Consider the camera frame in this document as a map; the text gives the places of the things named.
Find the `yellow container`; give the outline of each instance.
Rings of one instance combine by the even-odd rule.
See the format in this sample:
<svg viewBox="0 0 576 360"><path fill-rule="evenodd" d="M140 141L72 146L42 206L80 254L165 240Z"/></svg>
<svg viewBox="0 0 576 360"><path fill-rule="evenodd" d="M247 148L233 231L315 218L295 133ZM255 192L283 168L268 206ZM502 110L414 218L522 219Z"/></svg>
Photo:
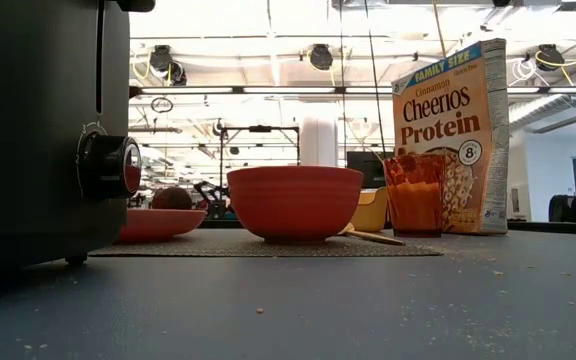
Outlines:
<svg viewBox="0 0 576 360"><path fill-rule="evenodd" d="M350 223L357 231L381 231L386 221L387 209L388 193L386 188L379 188L374 192L362 192L359 195L359 205L357 205Z"/></svg>

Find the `orange drinking glass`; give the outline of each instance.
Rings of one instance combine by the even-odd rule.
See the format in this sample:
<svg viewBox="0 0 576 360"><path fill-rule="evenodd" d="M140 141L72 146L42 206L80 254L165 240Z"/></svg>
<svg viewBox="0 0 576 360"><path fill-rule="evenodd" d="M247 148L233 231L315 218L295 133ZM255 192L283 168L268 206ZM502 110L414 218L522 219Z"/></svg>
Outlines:
<svg viewBox="0 0 576 360"><path fill-rule="evenodd" d="M384 161L395 236L440 237L444 157L400 155Z"/></svg>

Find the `toaster knob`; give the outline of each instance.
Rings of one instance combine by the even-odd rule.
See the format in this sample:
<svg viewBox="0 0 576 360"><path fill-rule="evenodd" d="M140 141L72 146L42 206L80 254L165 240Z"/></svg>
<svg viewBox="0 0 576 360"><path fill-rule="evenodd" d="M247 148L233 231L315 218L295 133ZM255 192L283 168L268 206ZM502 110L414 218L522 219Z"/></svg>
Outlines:
<svg viewBox="0 0 576 360"><path fill-rule="evenodd" d="M82 193L96 199L133 196L141 180L137 142L127 136L92 132L79 147L78 171Z"/></svg>

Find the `white cylinder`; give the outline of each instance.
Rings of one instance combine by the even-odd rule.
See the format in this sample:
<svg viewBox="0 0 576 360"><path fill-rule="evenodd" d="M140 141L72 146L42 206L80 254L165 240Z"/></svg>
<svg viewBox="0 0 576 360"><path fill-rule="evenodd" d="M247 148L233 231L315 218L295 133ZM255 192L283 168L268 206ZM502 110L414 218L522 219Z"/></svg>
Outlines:
<svg viewBox="0 0 576 360"><path fill-rule="evenodd" d="M337 121L334 118L304 117L299 136L301 165L337 167Z"/></svg>

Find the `toaster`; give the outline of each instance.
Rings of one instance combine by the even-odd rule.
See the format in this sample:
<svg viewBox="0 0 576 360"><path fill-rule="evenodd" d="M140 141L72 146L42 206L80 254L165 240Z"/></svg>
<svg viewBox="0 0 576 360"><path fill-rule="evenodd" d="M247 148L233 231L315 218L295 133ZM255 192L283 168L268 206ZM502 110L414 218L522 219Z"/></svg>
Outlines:
<svg viewBox="0 0 576 360"><path fill-rule="evenodd" d="M115 241L137 191L130 11L154 0L0 0L0 271Z"/></svg>

